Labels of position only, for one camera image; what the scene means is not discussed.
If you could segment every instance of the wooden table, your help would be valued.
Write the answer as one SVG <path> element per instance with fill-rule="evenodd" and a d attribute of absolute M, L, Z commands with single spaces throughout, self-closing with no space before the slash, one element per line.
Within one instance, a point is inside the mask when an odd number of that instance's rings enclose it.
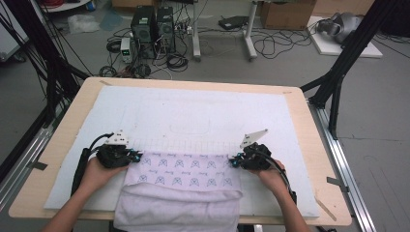
<path fill-rule="evenodd" d="M 44 171 L 32 170 L 9 210 L 11 217 L 51 218 L 54 216 L 56 211 L 44 209 L 44 203 L 53 187 L 65 155 L 72 147 L 88 112 L 101 88 L 105 85 L 284 95 L 320 212 L 320 217 L 307 219 L 307 224 L 349 225 L 351 223 L 352 219 L 340 188 L 327 183 L 327 177 L 335 178 L 335 174 L 313 122 L 306 99 L 299 88 L 102 77 L 90 77 L 82 85 L 73 104 L 39 159 L 40 162 L 48 164 L 48 167 Z M 83 211 L 79 218 L 113 220 L 114 212 Z M 280 217 L 240 216 L 240 223 L 283 224 L 283 221 Z"/>

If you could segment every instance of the table leg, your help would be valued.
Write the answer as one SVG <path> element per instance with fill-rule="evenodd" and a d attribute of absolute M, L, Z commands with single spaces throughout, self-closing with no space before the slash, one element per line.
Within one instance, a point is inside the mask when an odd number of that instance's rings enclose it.
<path fill-rule="evenodd" d="M 257 2 L 252 1 L 251 6 L 250 6 L 250 12 L 249 12 L 248 28 L 246 31 L 244 31 L 244 38 L 245 38 L 245 42 L 248 47 L 250 61 L 257 57 L 256 50 L 253 46 L 253 41 L 250 38 L 250 33 L 252 32 L 253 21 L 255 20 L 256 9 L 257 9 Z"/>
<path fill-rule="evenodd" d="M 192 50 L 193 59 L 195 61 L 201 61 L 201 47 L 199 45 L 199 35 L 198 35 L 198 19 L 199 15 L 197 12 L 198 1 L 193 1 L 193 25 L 192 25 Z"/>

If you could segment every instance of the person's left hand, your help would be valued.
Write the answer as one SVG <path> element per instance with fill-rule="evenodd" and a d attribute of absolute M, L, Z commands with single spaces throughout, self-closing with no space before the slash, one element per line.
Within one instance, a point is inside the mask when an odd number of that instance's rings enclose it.
<path fill-rule="evenodd" d="M 84 176 L 82 177 L 81 184 L 78 189 L 81 189 L 91 195 L 96 190 L 105 186 L 113 176 L 123 170 L 126 170 L 127 168 L 127 166 L 105 168 L 102 164 L 100 164 L 97 158 L 91 158 L 88 160 L 87 168 L 85 169 Z"/>

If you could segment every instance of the folded cloth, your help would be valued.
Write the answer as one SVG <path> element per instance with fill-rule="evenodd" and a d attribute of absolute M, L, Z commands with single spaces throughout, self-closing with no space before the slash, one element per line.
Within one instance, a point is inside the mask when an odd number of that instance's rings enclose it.
<path fill-rule="evenodd" d="M 114 227 L 126 231 L 236 231 L 242 197 L 228 155 L 145 152 L 129 167 Z"/>

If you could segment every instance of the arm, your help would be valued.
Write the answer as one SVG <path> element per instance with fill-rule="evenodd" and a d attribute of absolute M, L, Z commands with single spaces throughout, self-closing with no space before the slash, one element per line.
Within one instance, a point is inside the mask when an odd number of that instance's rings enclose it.
<path fill-rule="evenodd" d="M 287 187 L 282 180 L 279 172 L 272 168 L 268 170 L 251 171 L 256 174 L 261 182 L 268 188 L 277 198 L 280 209 L 283 214 L 284 226 L 287 232 L 305 232 L 310 231 L 299 209 L 290 197 Z"/>
<path fill-rule="evenodd" d="M 90 159 L 78 190 L 42 231 L 72 231 L 82 207 L 90 196 L 102 188 L 111 177 L 127 168 L 125 166 L 107 169 L 100 164 L 97 158 Z"/>

